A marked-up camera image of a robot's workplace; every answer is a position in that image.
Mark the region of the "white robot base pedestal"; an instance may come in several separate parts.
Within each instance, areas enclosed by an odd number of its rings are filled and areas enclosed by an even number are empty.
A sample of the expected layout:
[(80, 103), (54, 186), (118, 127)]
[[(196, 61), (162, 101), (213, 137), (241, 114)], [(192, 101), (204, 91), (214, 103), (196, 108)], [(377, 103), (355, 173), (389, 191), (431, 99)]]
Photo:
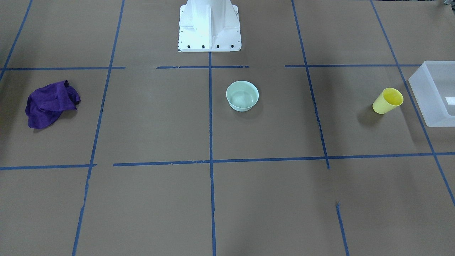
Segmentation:
[(230, 0), (188, 0), (179, 11), (178, 51), (242, 49), (239, 9)]

